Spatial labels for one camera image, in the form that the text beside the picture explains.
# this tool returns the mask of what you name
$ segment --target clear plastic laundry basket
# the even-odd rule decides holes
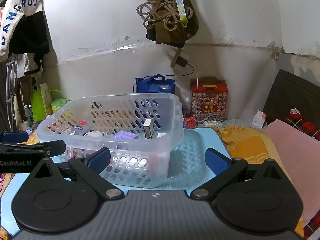
[[[154,139],[145,139],[143,123],[152,119]],[[90,129],[108,137],[87,137],[74,133],[87,123]],[[116,139],[119,131],[139,135],[139,139]],[[165,133],[156,138],[157,133]],[[169,93],[145,93],[86,97],[69,102],[37,128],[39,141],[63,140],[67,161],[84,157],[102,147],[111,151],[111,160],[101,176],[113,184],[152,188],[167,178],[170,150],[183,136],[182,104]]]

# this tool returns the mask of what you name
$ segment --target small red box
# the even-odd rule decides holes
[[[196,118],[194,116],[188,116],[183,118],[183,128],[196,128]]]
[[[191,91],[191,116],[195,117],[197,122],[202,121],[206,117],[208,117],[208,120],[213,120],[212,114],[216,114],[218,118],[224,120],[228,96],[227,84],[198,83],[197,88],[197,84],[195,83]]]

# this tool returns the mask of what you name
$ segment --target light blue mat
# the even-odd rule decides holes
[[[211,128],[184,130],[183,140],[171,151],[168,178],[157,188],[145,189],[137,187],[119,186],[125,194],[130,189],[144,190],[175,190],[191,191],[215,177],[215,174],[205,165],[204,154],[208,148],[214,148],[223,155],[230,157],[217,133]],[[28,174],[17,174],[6,188],[1,197],[1,226],[12,236],[19,232],[19,228],[11,212],[13,197],[28,177]]]

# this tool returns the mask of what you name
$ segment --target tangled cable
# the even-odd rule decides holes
[[[144,7],[148,8],[149,11],[142,12]],[[162,10],[163,8],[165,8],[168,12],[160,16],[157,12],[159,10]],[[185,7],[185,10],[187,19],[190,19],[193,15],[193,10],[188,6]],[[137,7],[137,13],[143,19],[143,26],[147,30],[151,30],[155,26],[156,22],[163,21],[164,28],[167,31],[174,31],[178,27],[178,24],[181,22],[176,0],[164,0],[164,2],[162,2],[162,0],[148,1],[140,4]],[[169,28],[168,24],[172,24],[175,26],[173,28]]]

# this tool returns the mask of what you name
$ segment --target wooden headboard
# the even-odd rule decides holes
[[[320,87],[280,70],[263,109],[267,115],[267,124],[275,119],[283,121],[292,107],[320,128]]]

